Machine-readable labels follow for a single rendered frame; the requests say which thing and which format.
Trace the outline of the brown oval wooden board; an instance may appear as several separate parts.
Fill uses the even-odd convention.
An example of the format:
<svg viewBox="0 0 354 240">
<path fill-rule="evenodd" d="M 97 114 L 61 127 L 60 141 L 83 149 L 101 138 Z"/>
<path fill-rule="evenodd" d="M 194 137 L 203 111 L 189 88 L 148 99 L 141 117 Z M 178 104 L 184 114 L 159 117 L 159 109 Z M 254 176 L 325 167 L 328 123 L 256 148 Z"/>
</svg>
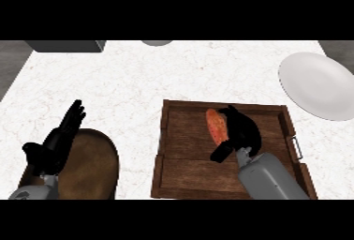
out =
<svg viewBox="0 0 354 240">
<path fill-rule="evenodd" d="M 114 200 L 120 179 L 120 156 L 110 137 L 79 130 L 70 158 L 58 176 L 61 200 Z"/>
</svg>

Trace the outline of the white round plate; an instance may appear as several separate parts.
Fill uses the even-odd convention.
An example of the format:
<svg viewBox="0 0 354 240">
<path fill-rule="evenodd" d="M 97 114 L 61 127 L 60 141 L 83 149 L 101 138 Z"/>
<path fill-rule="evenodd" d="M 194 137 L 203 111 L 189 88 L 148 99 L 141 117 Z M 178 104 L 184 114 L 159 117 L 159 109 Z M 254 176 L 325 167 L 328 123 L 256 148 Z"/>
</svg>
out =
<svg viewBox="0 0 354 240">
<path fill-rule="evenodd" d="M 354 75 L 333 58 L 297 52 L 281 62 L 282 89 L 297 105 L 330 121 L 354 119 Z"/>
</svg>

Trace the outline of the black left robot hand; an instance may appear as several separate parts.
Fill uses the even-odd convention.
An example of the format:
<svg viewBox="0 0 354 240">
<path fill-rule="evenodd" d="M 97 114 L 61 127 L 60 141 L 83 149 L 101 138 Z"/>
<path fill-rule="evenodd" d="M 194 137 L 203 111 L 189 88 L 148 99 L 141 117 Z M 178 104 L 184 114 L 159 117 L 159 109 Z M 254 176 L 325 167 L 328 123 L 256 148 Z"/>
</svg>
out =
<svg viewBox="0 0 354 240">
<path fill-rule="evenodd" d="M 43 144 L 36 142 L 24 144 L 23 150 L 29 164 L 33 166 L 35 176 L 58 175 L 61 173 L 85 117 L 85 107 L 82 106 L 82 100 L 77 99 L 64 115 L 60 126 L 51 131 Z"/>
</svg>

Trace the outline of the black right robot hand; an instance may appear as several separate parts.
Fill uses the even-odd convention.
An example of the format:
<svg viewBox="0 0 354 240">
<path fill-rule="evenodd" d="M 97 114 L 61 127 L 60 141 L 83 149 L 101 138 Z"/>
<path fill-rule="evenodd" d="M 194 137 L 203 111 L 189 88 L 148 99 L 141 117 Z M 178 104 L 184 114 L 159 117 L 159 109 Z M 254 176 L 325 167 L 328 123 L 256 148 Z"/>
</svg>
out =
<svg viewBox="0 0 354 240">
<path fill-rule="evenodd" d="M 248 156 L 254 157 L 262 148 L 262 135 L 256 121 L 231 105 L 219 110 L 228 124 L 229 139 L 218 145 L 210 154 L 210 160 L 222 163 L 232 152 L 243 148 L 248 150 Z"/>
</svg>

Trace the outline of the orange sweet potato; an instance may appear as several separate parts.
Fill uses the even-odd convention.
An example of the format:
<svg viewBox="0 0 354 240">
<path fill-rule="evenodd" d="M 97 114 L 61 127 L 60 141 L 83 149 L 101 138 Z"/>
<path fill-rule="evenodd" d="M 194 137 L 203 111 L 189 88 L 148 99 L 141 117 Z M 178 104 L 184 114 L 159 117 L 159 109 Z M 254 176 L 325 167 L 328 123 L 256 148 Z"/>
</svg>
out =
<svg viewBox="0 0 354 240">
<path fill-rule="evenodd" d="M 216 109 L 207 110 L 207 123 L 213 141 L 220 145 L 229 139 L 228 124 Z"/>
</svg>

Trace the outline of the dark grey box appliance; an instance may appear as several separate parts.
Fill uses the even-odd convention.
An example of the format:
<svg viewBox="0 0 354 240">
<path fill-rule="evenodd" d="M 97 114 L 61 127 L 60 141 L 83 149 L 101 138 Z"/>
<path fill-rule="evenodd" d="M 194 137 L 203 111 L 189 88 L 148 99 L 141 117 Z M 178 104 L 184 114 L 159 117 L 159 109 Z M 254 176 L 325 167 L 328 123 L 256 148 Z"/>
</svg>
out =
<svg viewBox="0 0 354 240">
<path fill-rule="evenodd" d="M 39 53 L 101 53 L 105 40 L 27 40 Z"/>
</svg>

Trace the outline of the brown wooden tray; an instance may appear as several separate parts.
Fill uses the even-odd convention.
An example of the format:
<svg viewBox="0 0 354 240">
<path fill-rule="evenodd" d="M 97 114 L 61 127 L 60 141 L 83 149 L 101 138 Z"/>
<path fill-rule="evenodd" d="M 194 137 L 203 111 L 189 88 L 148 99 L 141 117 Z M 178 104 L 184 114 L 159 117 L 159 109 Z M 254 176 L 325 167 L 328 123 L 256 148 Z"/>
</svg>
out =
<svg viewBox="0 0 354 240">
<path fill-rule="evenodd" d="M 312 199 L 318 198 L 307 166 L 300 162 L 300 147 L 288 108 L 284 105 L 235 104 L 259 126 L 262 152 L 277 155 Z M 160 151 L 151 196 L 169 199 L 243 199 L 250 194 L 238 180 L 237 157 L 212 161 L 216 144 L 207 124 L 207 110 L 223 109 L 216 102 L 166 100 L 161 120 Z"/>
</svg>

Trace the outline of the grey round object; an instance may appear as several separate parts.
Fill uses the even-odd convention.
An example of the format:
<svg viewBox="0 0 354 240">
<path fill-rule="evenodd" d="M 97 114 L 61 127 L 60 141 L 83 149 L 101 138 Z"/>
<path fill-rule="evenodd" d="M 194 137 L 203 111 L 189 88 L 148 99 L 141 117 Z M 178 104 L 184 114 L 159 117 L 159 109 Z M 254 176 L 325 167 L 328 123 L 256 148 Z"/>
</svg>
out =
<svg viewBox="0 0 354 240">
<path fill-rule="evenodd" d="M 173 40 L 142 40 L 144 44 L 153 47 L 166 46 Z"/>
</svg>

